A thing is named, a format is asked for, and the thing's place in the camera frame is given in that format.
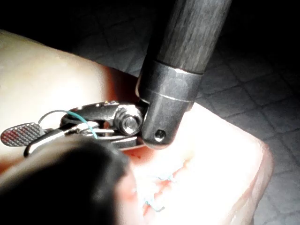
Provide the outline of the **right arm needle driver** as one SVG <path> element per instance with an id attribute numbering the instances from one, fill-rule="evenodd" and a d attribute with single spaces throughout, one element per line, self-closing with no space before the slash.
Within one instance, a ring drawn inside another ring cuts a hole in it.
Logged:
<path id="1" fill-rule="evenodd" d="M 119 150 L 144 145 L 140 137 L 144 108 L 128 102 L 102 102 L 70 110 L 83 117 L 96 133 L 98 140 L 110 142 Z"/>

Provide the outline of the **right arm needle driver jaw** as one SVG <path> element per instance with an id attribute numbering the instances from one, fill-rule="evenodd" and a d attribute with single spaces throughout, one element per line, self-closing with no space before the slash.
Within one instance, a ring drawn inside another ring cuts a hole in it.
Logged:
<path id="1" fill-rule="evenodd" d="M 66 130 L 68 126 L 63 125 L 59 128 Z M 0 140 L 8 147 L 24 147 L 52 130 L 54 129 L 43 129 L 39 124 L 34 122 L 25 123 L 4 130 L 0 135 Z"/>
<path id="2" fill-rule="evenodd" d="M 54 129 L 54 130 L 40 136 L 39 138 L 32 141 L 31 143 L 29 143 L 23 152 L 23 156 L 28 157 L 39 147 L 41 147 L 47 143 L 53 142 L 54 140 L 64 137 L 66 135 L 76 134 L 77 131 L 78 131 L 78 129 L 66 129 L 66 130 L 63 130 L 60 128 Z"/>

